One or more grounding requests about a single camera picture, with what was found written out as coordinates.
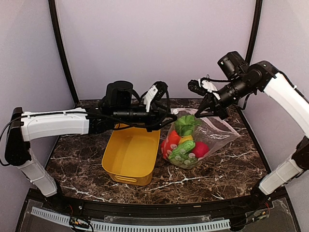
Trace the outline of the orange toy carrot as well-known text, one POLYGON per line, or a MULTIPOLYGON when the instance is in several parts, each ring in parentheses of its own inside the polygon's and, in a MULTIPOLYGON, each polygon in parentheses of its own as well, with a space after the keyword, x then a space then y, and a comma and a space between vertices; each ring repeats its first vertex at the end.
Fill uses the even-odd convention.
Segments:
POLYGON ((173 130, 166 139, 165 149, 170 154, 179 145, 179 140, 183 136, 192 135, 196 128, 202 123, 201 119, 197 119, 194 115, 183 115, 179 117, 173 124, 173 130))

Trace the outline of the yellow toy lemon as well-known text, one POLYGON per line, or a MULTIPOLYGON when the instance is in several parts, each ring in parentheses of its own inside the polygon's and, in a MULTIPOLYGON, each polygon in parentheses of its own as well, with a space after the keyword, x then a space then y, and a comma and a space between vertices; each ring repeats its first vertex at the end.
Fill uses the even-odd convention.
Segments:
POLYGON ((182 144, 182 143, 184 143, 186 141, 193 141, 193 140, 194 139, 193 139, 192 135, 183 136, 183 137, 180 138, 178 144, 180 145, 180 144, 182 144))

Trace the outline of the red toy apple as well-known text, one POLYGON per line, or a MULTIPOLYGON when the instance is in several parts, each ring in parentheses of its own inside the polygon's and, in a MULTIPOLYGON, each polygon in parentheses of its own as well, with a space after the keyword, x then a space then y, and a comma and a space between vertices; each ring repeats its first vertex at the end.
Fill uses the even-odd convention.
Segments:
POLYGON ((166 139, 161 143, 161 146, 160 146, 162 157, 163 159, 166 160, 168 158, 168 155, 165 152, 165 147, 166 147, 166 139))

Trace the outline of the clear zip top bag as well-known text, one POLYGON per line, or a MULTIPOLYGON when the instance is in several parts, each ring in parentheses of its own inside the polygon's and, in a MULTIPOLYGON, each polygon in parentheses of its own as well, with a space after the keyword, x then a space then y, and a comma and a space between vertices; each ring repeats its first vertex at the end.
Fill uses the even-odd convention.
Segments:
MULTIPOLYGON (((177 116, 177 119, 183 115, 194 115, 196 109, 192 108, 173 108, 171 112, 177 116)), ((240 137, 240 134, 236 132, 226 121, 221 120, 217 116, 212 117, 203 117, 201 119, 202 123, 196 128, 195 133, 193 134, 194 142, 204 142, 209 147, 209 152, 202 158, 196 158, 195 155, 190 152, 188 158, 184 161, 176 161, 166 159, 171 164, 183 168, 183 169, 192 169, 198 166, 205 158, 210 156, 212 153, 223 148, 229 142, 232 142, 240 137)), ((167 139, 169 133, 173 130, 173 124, 171 124, 168 134, 165 139, 167 139)))

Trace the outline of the green toy cucumber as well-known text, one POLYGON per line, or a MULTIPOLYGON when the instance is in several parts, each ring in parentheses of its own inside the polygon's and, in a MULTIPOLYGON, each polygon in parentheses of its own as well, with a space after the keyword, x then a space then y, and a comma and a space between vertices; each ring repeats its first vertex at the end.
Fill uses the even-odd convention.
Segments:
POLYGON ((196 143, 193 140, 188 140, 178 145, 172 153, 169 155, 169 160, 184 161, 188 158, 188 154, 196 146, 196 143))

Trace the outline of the red toy tomato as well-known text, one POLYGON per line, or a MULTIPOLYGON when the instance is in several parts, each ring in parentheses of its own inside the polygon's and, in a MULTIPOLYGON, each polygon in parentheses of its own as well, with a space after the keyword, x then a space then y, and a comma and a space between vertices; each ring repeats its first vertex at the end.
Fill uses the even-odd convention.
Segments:
POLYGON ((196 158, 202 158, 209 152, 209 147, 204 142, 196 142, 194 149, 192 149, 192 153, 196 158))

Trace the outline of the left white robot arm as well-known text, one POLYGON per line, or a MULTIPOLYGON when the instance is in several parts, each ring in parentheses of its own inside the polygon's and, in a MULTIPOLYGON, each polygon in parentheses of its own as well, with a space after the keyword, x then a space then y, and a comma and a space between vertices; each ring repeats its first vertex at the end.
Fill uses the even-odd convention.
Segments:
POLYGON ((37 160, 30 148, 30 141, 61 135, 101 134, 109 130, 125 130, 130 127, 158 131, 176 121, 169 108, 129 108, 104 112, 98 107, 75 108, 43 113, 24 112, 14 109, 11 121, 3 128, 6 135, 5 162, 2 166, 17 167, 31 183, 49 198, 58 211, 68 207, 68 199, 61 195, 60 187, 37 160))

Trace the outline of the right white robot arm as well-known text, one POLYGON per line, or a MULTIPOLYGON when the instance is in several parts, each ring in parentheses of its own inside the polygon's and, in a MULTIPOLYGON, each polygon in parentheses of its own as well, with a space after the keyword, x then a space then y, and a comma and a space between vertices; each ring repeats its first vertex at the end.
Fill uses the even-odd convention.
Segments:
POLYGON ((246 205, 256 210, 279 187, 307 171, 309 159, 300 143, 309 136, 309 65, 304 61, 262 60, 253 64, 222 58, 218 61, 222 78, 199 75, 188 83, 202 101, 196 117, 226 119, 227 109, 253 97, 247 116, 257 133, 266 130, 262 143, 273 143, 269 157, 286 146, 290 154, 258 181, 246 205))

